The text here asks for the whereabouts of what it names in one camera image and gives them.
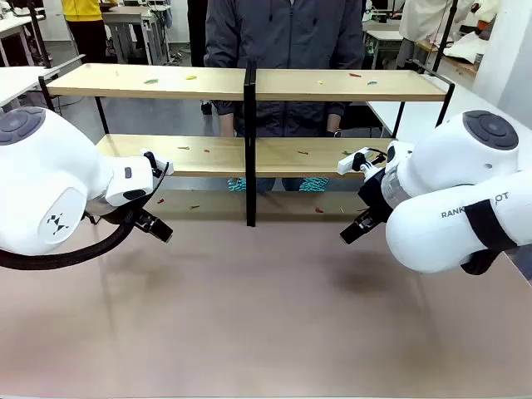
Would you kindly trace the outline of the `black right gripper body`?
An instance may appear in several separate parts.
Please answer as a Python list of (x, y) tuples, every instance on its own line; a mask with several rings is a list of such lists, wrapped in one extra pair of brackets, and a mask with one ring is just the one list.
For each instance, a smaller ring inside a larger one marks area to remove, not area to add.
[(373, 166), (365, 171), (365, 180), (358, 196), (366, 204), (367, 208), (361, 213), (361, 217), (371, 219), (388, 219), (392, 213), (392, 207), (386, 202), (382, 194), (382, 179), (385, 170)]

